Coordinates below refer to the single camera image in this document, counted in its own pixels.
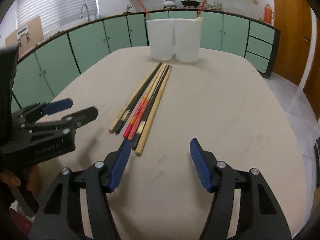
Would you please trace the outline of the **person's hand holding gripper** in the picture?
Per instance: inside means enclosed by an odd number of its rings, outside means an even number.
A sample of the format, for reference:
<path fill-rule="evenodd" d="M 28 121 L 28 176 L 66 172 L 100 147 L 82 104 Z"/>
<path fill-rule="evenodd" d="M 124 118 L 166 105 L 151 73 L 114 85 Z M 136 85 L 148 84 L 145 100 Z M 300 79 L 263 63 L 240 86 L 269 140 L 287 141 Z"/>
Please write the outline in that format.
<path fill-rule="evenodd" d="M 1 172 L 1 181 L 9 186 L 20 186 L 21 180 L 14 173 L 8 170 Z M 39 165 L 34 165 L 30 168 L 26 188 L 34 195 L 38 195 L 41 187 L 40 168 Z"/>

